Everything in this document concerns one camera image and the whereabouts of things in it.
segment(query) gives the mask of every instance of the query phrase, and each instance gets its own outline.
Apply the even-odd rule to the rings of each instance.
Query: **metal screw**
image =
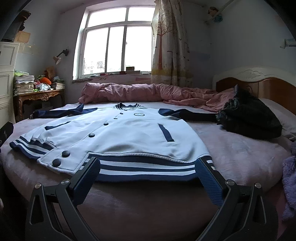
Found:
[[[261,186],[260,183],[255,183],[255,187],[257,187],[257,188],[261,188],[262,186]]]
[[[67,185],[70,182],[69,179],[64,179],[63,181],[61,181],[62,185]]]
[[[41,187],[41,183],[36,183],[35,188],[38,189],[39,187]]]
[[[231,179],[227,180],[226,183],[229,185],[229,186],[233,186],[235,184],[235,182]]]

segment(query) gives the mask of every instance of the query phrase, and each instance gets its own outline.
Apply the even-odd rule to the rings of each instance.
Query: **navy blue sleeve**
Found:
[[[30,119],[35,118],[61,118],[68,115],[83,115],[97,110],[98,108],[93,109],[83,109],[84,104],[80,104],[75,109],[69,110],[37,110],[31,114]]]
[[[171,110],[159,109],[158,113],[162,116],[173,116],[185,121],[208,121],[217,122],[215,113],[196,113],[187,109]]]

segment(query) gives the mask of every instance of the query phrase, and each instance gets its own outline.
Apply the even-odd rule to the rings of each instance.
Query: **mattress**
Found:
[[[149,108],[188,109],[191,107],[162,102],[138,102]],[[87,108],[105,108],[114,103],[87,104]],[[68,104],[60,109],[71,109]],[[53,119],[18,122],[14,132],[2,146],[1,161],[6,175],[27,199],[38,182],[55,185],[66,174],[57,174],[13,151],[9,142],[21,134]],[[225,179],[240,185],[262,184],[266,191],[282,175],[282,162],[289,156],[290,141],[279,137],[272,141],[254,140],[227,132],[215,123],[188,123],[205,143],[216,169]],[[85,202],[78,206],[83,218],[100,240],[152,241],[195,240],[217,210],[199,182],[129,182],[95,183]]]

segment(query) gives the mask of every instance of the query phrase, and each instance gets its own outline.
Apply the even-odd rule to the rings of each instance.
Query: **lamp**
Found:
[[[59,57],[61,54],[64,54],[65,56],[68,56],[68,54],[69,54],[69,50],[68,49],[65,49],[65,50],[63,50],[58,56],[54,56],[53,57],[53,59],[54,59],[54,61],[55,61],[55,63],[56,64],[58,64],[59,62],[61,62],[61,57]]]

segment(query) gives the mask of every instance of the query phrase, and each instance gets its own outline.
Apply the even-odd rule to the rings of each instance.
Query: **blue gripper pad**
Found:
[[[101,168],[100,160],[96,158],[96,161],[89,167],[89,169],[83,174],[81,179],[78,181],[73,189],[73,205],[76,207],[82,204],[91,189],[91,186],[95,182]]]
[[[222,188],[200,158],[195,161],[195,172],[212,203],[221,207],[224,202]]]

